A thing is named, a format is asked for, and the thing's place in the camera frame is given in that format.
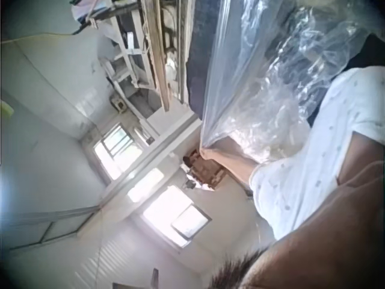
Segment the plastic sheet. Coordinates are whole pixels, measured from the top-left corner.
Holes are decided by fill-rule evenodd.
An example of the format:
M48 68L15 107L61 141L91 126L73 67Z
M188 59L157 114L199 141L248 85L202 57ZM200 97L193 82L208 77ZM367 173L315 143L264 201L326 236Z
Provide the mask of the plastic sheet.
M259 163L299 151L306 119L380 19L359 0L223 0L201 146L230 137Z

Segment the person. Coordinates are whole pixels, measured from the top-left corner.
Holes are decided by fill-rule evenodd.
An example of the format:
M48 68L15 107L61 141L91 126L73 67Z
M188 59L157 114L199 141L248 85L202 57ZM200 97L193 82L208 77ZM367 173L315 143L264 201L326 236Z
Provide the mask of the person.
M385 67L350 69L331 84L304 147L269 164L201 149L249 183L259 214L283 238L332 191L368 164L384 160Z
M238 261L208 289L385 288L384 163L328 195L298 229Z

